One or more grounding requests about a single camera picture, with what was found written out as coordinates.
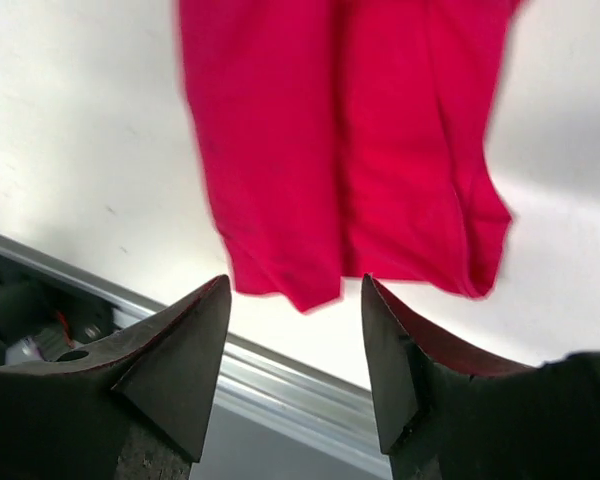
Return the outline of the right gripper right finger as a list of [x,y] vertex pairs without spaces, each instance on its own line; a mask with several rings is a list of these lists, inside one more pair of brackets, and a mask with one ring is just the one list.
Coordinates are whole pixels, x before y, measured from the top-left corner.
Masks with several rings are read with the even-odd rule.
[[600,479],[600,352],[539,367],[483,350],[365,277],[381,452],[396,479]]

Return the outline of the crimson red t shirt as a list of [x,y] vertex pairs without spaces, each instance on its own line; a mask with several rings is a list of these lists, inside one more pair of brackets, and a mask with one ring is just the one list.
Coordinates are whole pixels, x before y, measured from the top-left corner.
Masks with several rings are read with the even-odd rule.
[[516,1],[181,1],[235,289],[307,312],[371,274],[472,299],[512,217],[484,141]]

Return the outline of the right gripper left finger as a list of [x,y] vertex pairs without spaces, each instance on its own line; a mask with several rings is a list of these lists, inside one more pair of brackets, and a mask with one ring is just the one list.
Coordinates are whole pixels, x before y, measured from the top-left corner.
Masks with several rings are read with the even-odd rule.
[[0,366],[0,479],[186,479],[228,333],[217,276],[53,362]]

